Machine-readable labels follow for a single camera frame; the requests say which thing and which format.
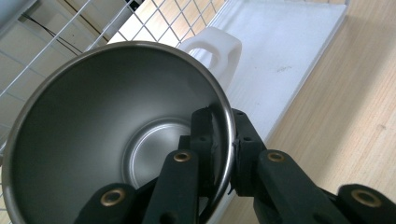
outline wooden surface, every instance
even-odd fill
[[[396,202],[396,1],[352,0],[344,24],[266,145],[320,187],[360,183]],[[220,223],[256,223],[234,198]]]

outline metal bowl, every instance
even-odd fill
[[[84,53],[52,74],[8,139],[3,192],[14,223],[72,223],[111,183],[135,188],[161,171],[190,134],[191,113],[209,107],[218,127],[216,192],[228,185],[235,136],[228,100],[210,72],[165,45],[129,42]]]

